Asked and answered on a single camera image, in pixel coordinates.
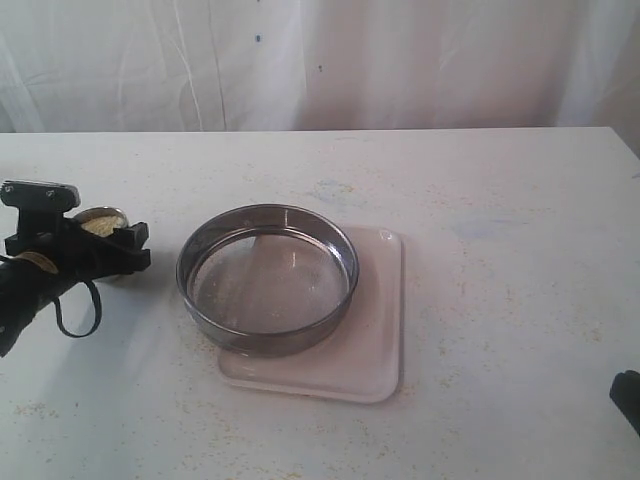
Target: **white backdrop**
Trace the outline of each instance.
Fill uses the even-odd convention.
[[[640,0],[0,0],[0,131],[612,125]]]

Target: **metal sieve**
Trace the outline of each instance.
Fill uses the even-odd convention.
[[[187,240],[177,265],[187,310],[216,344],[247,355],[299,352],[327,337],[358,282],[347,236],[308,210],[252,205]]]

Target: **white table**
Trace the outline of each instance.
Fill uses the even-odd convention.
[[[100,287],[94,336],[62,336],[48,308],[0,360],[0,478],[637,478],[608,389],[640,368],[639,173],[606,128],[2,135],[0,177],[123,208],[149,223],[154,263]],[[403,235],[388,401],[214,376],[174,263],[203,221],[259,202]],[[15,218],[0,209],[3,236]],[[63,308],[87,326],[84,287]]]

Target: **sieve rim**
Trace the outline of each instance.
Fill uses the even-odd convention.
[[[294,226],[281,227],[281,226],[255,226],[255,225],[238,226],[237,228],[234,228],[233,230],[230,230],[225,234],[219,235],[218,237],[212,239],[206,251],[203,252],[203,254],[197,259],[197,261],[191,266],[189,271],[185,272],[186,266],[184,265],[184,263],[185,263],[186,252],[189,250],[190,247],[192,247],[194,242],[199,240],[200,236],[204,232],[207,232],[212,227],[215,227],[216,224],[220,224],[222,220],[228,217],[236,216],[239,214],[253,213],[255,210],[261,210],[261,209],[279,209],[279,210],[296,211],[296,212],[308,215],[310,217],[313,217],[317,221],[322,222],[325,226],[331,228],[331,230],[333,230],[333,232],[339,236],[339,238],[344,243],[344,245],[347,246],[348,254],[351,257],[350,260],[353,263],[351,274],[349,274],[346,271],[346,268],[344,266],[345,262],[343,259],[340,258],[338,254],[336,254],[336,252],[334,251],[335,249],[332,248],[331,245],[327,245],[326,241],[323,240],[323,238],[320,238],[318,235],[314,235],[312,232],[305,231],[304,229],[296,228]],[[214,320],[209,315],[205,314],[198,307],[195,299],[192,298],[192,296],[189,294],[189,283],[193,275],[197,274],[197,271],[202,266],[202,263],[205,262],[208,258],[210,258],[211,255],[213,255],[215,252],[220,251],[222,248],[229,245],[230,243],[233,243],[234,241],[241,240],[243,238],[252,237],[252,236],[257,237],[265,234],[297,238],[301,241],[311,243],[317,248],[320,248],[319,245],[322,245],[324,247],[322,249],[325,250],[325,254],[331,255],[333,259],[338,263],[339,268],[344,272],[344,278],[347,281],[347,289],[344,292],[344,294],[342,294],[340,301],[329,313],[325,314],[324,316],[320,317],[317,320],[313,320],[310,323],[295,329],[280,330],[277,332],[252,332],[252,331],[240,330],[237,328],[228,327],[220,323],[219,321]],[[276,204],[276,203],[264,203],[264,204],[246,205],[246,206],[238,207],[233,210],[228,210],[224,213],[221,213],[220,215],[217,215],[212,219],[206,221],[204,224],[198,227],[198,229],[196,229],[195,232],[193,232],[189,236],[184,246],[182,247],[182,250],[180,251],[177,265],[176,265],[176,280],[178,284],[178,290],[180,291],[180,294],[185,304],[187,305],[188,310],[197,312],[201,320],[208,322],[209,324],[213,325],[215,328],[218,328],[226,333],[243,337],[243,338],[258,338],[258,339],[260,338],[281,339],[281,338],[286,338],[288,336],[293,337],[298,334],[319,328],[328,322],[335,321],[336,315],[338,315],[341,312],[341,310],[344,310],[346,308],[346,305],[351,301],[353,292],[355,291],[356,286],[358,284],[359,273],[360,273],[360,266],[358,262],[358,255],[357,255],[356,249],[353,246],[353,243],[351,242],[349,237],[335,223],[333,223],[332,221],[328,220],[322,215],[319,215],[311,210],[307,210],[305,208],[296,207],[292,205],[284,205],[284,204]]]

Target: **black strap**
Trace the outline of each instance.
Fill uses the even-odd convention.
[[[89,289],[89,293],[91,294],[91,301],[93,302],[93,307],[96,312],[95,319],[93,320],[93,326],[87,333],[77,334],[71,333],[69,330],[67,330],[67,328],[64,326],[64,323],[62,323],[62,307],[60,306],[60,299],[54,298],[52,300],[53,305],[56,308],[56,323],[58,324],[58,328],[67,337],[71,338],[88,337],[98,329],[98,327],[100,326],[100,322],[102,321],[102,300],[100,300],[100,292],[98,292],[95,283],[93,283],[91,280],[83,280],[82,283],[84,283]]]

